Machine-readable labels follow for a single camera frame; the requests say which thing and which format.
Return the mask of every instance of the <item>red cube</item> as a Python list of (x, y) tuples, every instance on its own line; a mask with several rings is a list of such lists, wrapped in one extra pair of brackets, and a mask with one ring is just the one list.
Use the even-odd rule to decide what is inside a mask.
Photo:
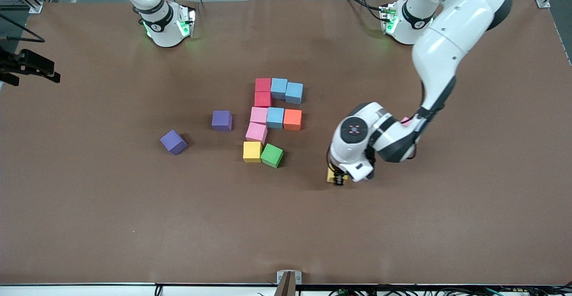
[(254, 107), (270, 107), (272, 106), (272, 97), (270, 92), (254, 93)]
[(272, 78), (256, 78), (254, 91), (269, 92), (270, 86), (272, 86)]

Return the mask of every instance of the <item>table surface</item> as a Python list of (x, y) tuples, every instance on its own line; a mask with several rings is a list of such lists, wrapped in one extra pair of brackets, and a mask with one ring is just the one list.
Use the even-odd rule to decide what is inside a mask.
[[(160, 49), (128, 4), (46, 4), (25, 46), (59, 85), (0, 94), (0, 282), (565, 283), (572, 272), (572, 72), (550, 12), (515, 0), (459, 66), (417, 158), (325, 182), (337, 123), (421, 95), (411, 47), (335, 0), (206, 3)], [(304, 84), (278, 169), (241, 160), (254, 79)], [(295, 105), (275, 101), (279, 107)], [(210, 129), (213, 110), (234, 129)], [(173, 156), (170, 129), (190, 147)]]

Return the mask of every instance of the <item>orange cube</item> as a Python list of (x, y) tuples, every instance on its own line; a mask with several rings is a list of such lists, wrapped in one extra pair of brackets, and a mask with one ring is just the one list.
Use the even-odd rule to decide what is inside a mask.
[(299, 131), (302, 129), (302, 111), (298, 109), (284, 110), (284, 129)]

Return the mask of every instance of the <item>yellow cube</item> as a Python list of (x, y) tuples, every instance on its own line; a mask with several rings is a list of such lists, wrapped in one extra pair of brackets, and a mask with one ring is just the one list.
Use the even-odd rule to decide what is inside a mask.
[(244, 142), (243, 159), (247, 163), (262, 163), (260, 155), (262, 154), (262, 143), (260, 142)]
[[(330, 182), (330, 183), (333, 183), (334, 177), (335, 177), (335, 176), (333, 175), (333, 170), (328, 167), (328, 177), (327, 177), (326, 181), (327, 181), (327, 182)], [(343, 177), (344, 184), (345, 184), (345, 182), (346, 182), (347, 180), (348, 180), (348, 176), (345, 175), (345, 176)]]

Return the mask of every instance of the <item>light blue block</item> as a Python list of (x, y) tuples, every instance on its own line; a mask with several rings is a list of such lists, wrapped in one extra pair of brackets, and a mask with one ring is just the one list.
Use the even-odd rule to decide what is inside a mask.
[(284, 128), (284, 108), (269, 107), (266, 114), (266, 125), (268, 128)]
[(275, 100), (285, 100), (287, 85), (288, 79), (272, 78), (272, 85), (270, 86), (270, 94), (272, 94), (272, 98)]
[(304, 85), (298, 82), (288, 82), (286, 86), (286, 102), (290, 104), (302, 104), (302, 92)]

